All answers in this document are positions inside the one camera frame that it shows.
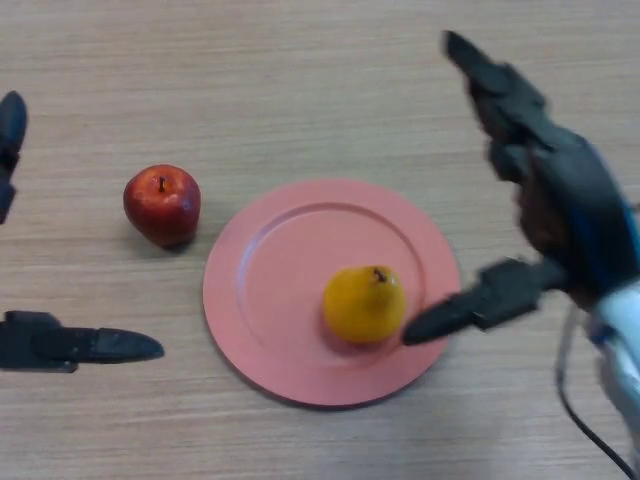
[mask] wooden table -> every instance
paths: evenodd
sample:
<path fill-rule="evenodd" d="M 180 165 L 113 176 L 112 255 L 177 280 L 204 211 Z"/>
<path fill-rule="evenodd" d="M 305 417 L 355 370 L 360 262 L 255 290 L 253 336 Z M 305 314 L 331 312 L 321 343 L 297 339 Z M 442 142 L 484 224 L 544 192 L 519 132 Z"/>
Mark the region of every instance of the wooden table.
<path fill-rule="evenodd" d="M 532 252 L 511 187 L 483 161 L 461 79 L 440 53 L 457 29 L 515 63 L 555 118 L 600 147 L 640 199 L 637 0 L 4 0 L 0 89 L 31 114 L 2 226 L 3 309 L 144 331 L 167 355 L 2 373 L 0 478 L 373 480 L 622 478 L 565 417 L 552 366 L 568 305 L 460 336 L 437 367 L 372 408 L 317 413 L 247 388 L 211 345 L 205 259 L 244 205 L 292 180 L 394 188 L 448 236 L 463 281 Z M 122 211 L 137 171 L 168 162 L 204 192 L 201 230 L 171 256 Z M 572 356 L 577 410 L 626 453 L 594 375 Z"/>

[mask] robotic hand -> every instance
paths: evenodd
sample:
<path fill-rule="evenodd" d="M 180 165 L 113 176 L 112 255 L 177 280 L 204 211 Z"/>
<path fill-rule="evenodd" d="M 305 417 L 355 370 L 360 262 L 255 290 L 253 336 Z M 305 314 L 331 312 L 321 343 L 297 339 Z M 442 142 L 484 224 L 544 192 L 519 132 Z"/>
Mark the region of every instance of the robotic hand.
<path fill-rule="evenodd" d="M 466 77 L 490 140 L 489 163 L 500 180 L 518 186 L 520 227 L 541 258 L 482 270 L 475 286 L 413 319 L 403 341 L 421 344 L 470 326 L 488 330 L 535 311 L 545 291 L 564 291 L 590 315 L 586 328 L 602 353 L 603 389 L 640 452 L 640 239 L 633 209 L 595 148 L 554 124 L 545 98 L 514 67 L 493 63 L 454 32 L 446 32 L 444 47 Z"/>

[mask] black cable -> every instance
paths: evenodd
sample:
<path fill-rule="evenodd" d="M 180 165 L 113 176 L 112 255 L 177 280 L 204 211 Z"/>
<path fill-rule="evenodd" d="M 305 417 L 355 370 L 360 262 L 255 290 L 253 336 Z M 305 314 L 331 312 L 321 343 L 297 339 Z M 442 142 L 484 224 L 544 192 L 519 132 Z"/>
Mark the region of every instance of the black cable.
<path fill-rule="evenodd" d="M 576 426 L 584 433 L 589 440 L 591 440 L 604 454 L 609 457 L 617 467 L 624 472 L 627 478 L 634 479 L 635 474 L 633 469 L 625 462 L 620 455 L 616 453 L 604 440 L 602 440 L 593 430 L 591 430 L 581 419 L 578 414 L 573 410 L 569 403 L 569 398 L 566 393 L 567 384 L 567 360 L 569 357 L 569 351 L 571 349 L 571 339 L 573 332 L 577 326 L 578 308 L 573 305 L 567 315 L 567 321 L 565 322 L 562 339 L 560 340 L 560 346 L 558 348 L 558 357 L 556 361 L 556 389 L 558 397 L 560 397 L 560 403 L 564 407 L 569 418 L 573 420 Z"/>

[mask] plate rim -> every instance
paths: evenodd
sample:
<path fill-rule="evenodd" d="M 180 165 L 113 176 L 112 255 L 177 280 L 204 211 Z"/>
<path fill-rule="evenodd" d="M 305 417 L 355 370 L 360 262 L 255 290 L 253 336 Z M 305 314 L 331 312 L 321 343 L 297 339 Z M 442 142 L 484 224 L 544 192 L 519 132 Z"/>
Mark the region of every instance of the plate rim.
<path fill-rule="evenodd" d="M 351 190 L 345 189 L 344 187 L 346 186 L 352 187 Z M 371 194 L 371 191 L 374 190 L 377 194 L 384 194 L 383 197 L 385 196 L 388 197 L 386 199 L 383 198 L 384 201 L 388 201 L 390 203 L 393 201 L 393 203 L 395 203 L 396 206 L 401 206 L 402 208 L 408 208 L 410 210 L 413 210 L 413 212 L 411 212 L 412 213 L 411 218 L 419 217 L 421 219 L 422 221 L 421 223 L 424 224 L 422 225 L 422 227 L 425 229 L 425 232 L 428 232 L 431 235 L 431 240 L 434 240 L 434 244 L 430 245 L 429 246 L 430 248 L 425 249 L 423 252 L 419 248 L 419 245 L 416 245 L 416 242 L 418 240 L 415 238 L 412 238 L 415 235 L 407 233 L 404 229 L 401 228 L 401 226 L 397 225 L 399 220 L 394 221 L 393 217 L 389 218 L 388 215 L 381 213 L 379 211 L 380 210 L 379 208 L 376 208 L 375 205 L 371 205 L 371 203 L 373 202 L 371 202 L 370 198 L 367 201 L 365 201 L 364 202 L 365 205 L 363 205 L 362 203 L 358 203 L 356 199 L 353 198 L 353 196 L 350 196 L 348 194 L 349 191 L 352 192 L 355 190 L 364 191 L 364 194 L 367 197 Z M 338 195 L 339 198 L 336 198 L 336 191 L 342 192 L 343 195 Z M 236 248 L 236 250 L 240 250 L 242 252 L 245 252 L 249 248 L 249 244 L 247 242 L 243 244 L 242 248 L 239 248 L 238 242 L 234 243 L 234 240 L 235 240 L 234 238 L 227 238 L 230 235 L 230 232 L 234 229 L 234 227 L 236 228 L 244 227 L 243 221 L 246 223 L 246 219 L 253 218 L 254 215 L 256 215 L 256 212 L 262 212 L 262 213 L 271 212 L 271 214 L 266 218 L 264 218 L 264 215 L 259 215 L 259 217 L 264 218 L 264 220 L 261 220 L 257 224 L 254 222 L 249 222 L 250 224 L 253 224 L 251 228 L 248 228 L 247 230 L 243 230 L 242 228 L 240 228 L 241 232 L 244 233 L 245 236 L 248 236 L 250 241 L 251 239 L 255 238 L 259 234 L 259 231 L 261 229 L 263 229 L 269 223 L 273 222 L 273 219 L 277 218 L 280 215 L 285 214 L 286 212 L 292 209 L 300 208 L 299 204 L 295 204 L 291 206 L 291 199 L 288 196 L 288 194 L 295 193 L 296 197 L 300 197 L 301 199 L 304 199 L 305 194 L 308 192 L 311 192 L 311 193 L 316 192 L 316 196 L 318 198 L 314 201 L 314 195 L 311 194 L 308 199 L 304 200 L 304 204 L 307 204 L 307 205 L 317 204 L 317 203 L 320 203 L 317 200 L 322 199 L 322 203 L 333 203 L 333 204 L 340 203 L 340 204 L 355 206 L 358 208 L 364 208 L 365 210 L 375 214 L 376 216 L 384 218 L 393 227 L 395 227 L 398 230 L 397 233 L 399 233 L 404 237 L 403 238 L 404 241 L 409 242 L 409 246 L 415 251 L 415 255 L 421 261 L 419 270 L 421 271 L 421 274 L 424 276 L 425 289 L 426 289 L 422 299 L 424 306 L 433 302 L 437 302 L 442 298 L 444 298 L 444 296 L 450 293 L 459 291 L 461 286 L 460 270 L 459 270 L 459 266 L 455 258 L 453 249 L 447 242 L 446 237 L 444 236 L 440 228 L 431 219 L 431 217 L 426 212 L 424 212 L 423 210 L 419 209 L 416 205 L 414 205 L 404 195 L 400 194 L 395 190 L 389 189 L 387 187 L 384 187 L 378 184 L 373 184 L 373 183 L 369 183 L 362 180 L 350 179 L 350 178 L 344 178 L 344 177 L 302 180 L 298 182 L 284 184 L 280 187 L 277 187 L 273 190 L 268 191 L 263 195 L 259 195 L 253 201 L 249 202 L 244 208 L 238 211 L 238 213 L 225 225 L 225 227 L 222 229 L 222 231 L 216 238 L 206 261 L 203 285 L 202 285 L 203 309 L 204 309 L 204 317 L 205 317 L 205 322 L 207 324 L 207 328 L 209 330 L 209 333 L 211 334 L 212 340 L 217 346 L 217 349 L 219 350 L 221 355 L 224 357 L 226 362 L 231 367 L 233 367 L 236 373 L 239 373 L 245 380 L 248 380 L 258 389 L 263 390 L 271 394 L 272 396 L 282 398 L 290 402 L 295 402 L 295 403 L 300 403 L 305 405 L 325 406 L 325 407 L 353 406 L 353 405 L 368 403 L 371 401 L 376 401 L 381 398 L 385 398 L 397 391 L 402 390 L 406 386 L 410 385 L 417 378 L 419 378 L 424 372 L 426 372 L 435 363 L 438 357 L 440 357 L 444 352 L 447 345 L 447 339 L 441 339 L 441 340 L 431 342 L 429 344 L 425 344 L 422 346 L 414 346 L 414 347 L 399 346 L 397 349 L 394 349 L 394 352 L 390 356 L 396 356 L 396 357 L 402 356 L 405 358 L 409 357 L 409 358 L 412 358 L 415 362 L 417 362 L 421 366 L 418 368 L 414 364 L 414 365 L 410 365 L 411 368 L 407 367 L 407 370 L 411 370 L 411 373 L 407 371 L 407 373 L 405 373 L 404 376 L 402 376 L 403 380 L 397 381 L 397 384 L 393 387 L 382 389 L 384 391 L 382 393 L 366 394 L 366 392 L 363 392 L 363 394 L 360 395 L 360 398 L 356 398 L 357 395 L 350 395 L 353 398 L 351 399 L 324 398 L 323 400 L 319 400 L 319 399 L 314 400 L 306 397 L 301 392 L 287 391 L 291 389 L 283 388 L 282 382 L 278 382 L 278 381 L 274 382 L 272 380 L 272 377 L 270 377 L 270 381 L 265 381 L 264 374 L 256 373 L 262 370 L 261 367 L 260 368 L 254 367 L 252 369 L 252 363 L 255 363 L 255 359 L 254 359 L 254 362 L 247 361 L 247 355 L 241 355 L 239 353 L 239 350 L 242 350 L 242 348 L 246 347 L 247 343 L 253 343 L 251 347 L 253 348 L 258 347 L 259 352 L 262 352 L 261 355 L 259 355 L 260 363 L 269 362 L 272 368 L 279 369 L 281 371 L 281 374 L 284 376 L 292 373 L 290 368 L 283 367 L 282 362 L 275 361 L 273 358 L 274 356 L 266 348 L 264 348 L 259 341 L 255 339 L 254 333 L 247 326 L 246 321 L 244 320 L 244 315 L 242 313 L 241 307 L 237 306 L 234 309 L 234 315 L 242 316 L 242 321 L 239 323 L 244 324 L 243 330 L 245 331 L 245 335 L 244 335 L 245 338 L 244 339 L 236 338 L 236 340 L 241 340 L 241 341 L 239 341 L 235 345 L 229 345 L 229 340 L 225 339 L 224 337 L 223 332 L 225 330 L 225 325 L 224 325 L 225 322 L 212 320 L 212 317 L 215 316 L 213 311 L 215 307 L 209 305 L 211 301 L 208 299 L 209 298 L 208 295 L 210 295 L 208 292 L 211 291 L 211 283 L 213 282 L 211 272 L 216 271 L 214 262 L 218 261 L 217 257 L 219 252 L 220 251 L 224 252 L 225 247 L 229 245 L 229 243 L 227 242 L 230 242 L 231 245 Z M 415 233 L 415 231 L 419 230 L 418 226 L 409 227 L 409 228 L 411 230 L 411 233 Z M 439 263 L 441 265 L 444 264 L 445 265 L 444 268 L 446 269 L 446 271 L 444 272 L 446 274 L 445 275 L 446 279 L 444 282 L 445 284 L 439 285 L 439 288 L 438 288 L 438 285 L 435 284 L 433 281 L 430 282 L 430 279 L 432 280 L 433 275 L 429 273 L 430 269 L 426 268 L 426 265 L 431 263 L 431 260 L 435 261 L 434 255 L 437 255 L 439 257 L 439 260 L 438 260 Z M 236 281 L 235 277 L 236 277 L 236 272 L 237 272 L 239 263 L 237 261 L 234 261 L 233 264 L 235 265 L 235 268 L 232 274 L 232 277 L 233 277 L 232 283 L 235 284 L 235 281 Z"/>

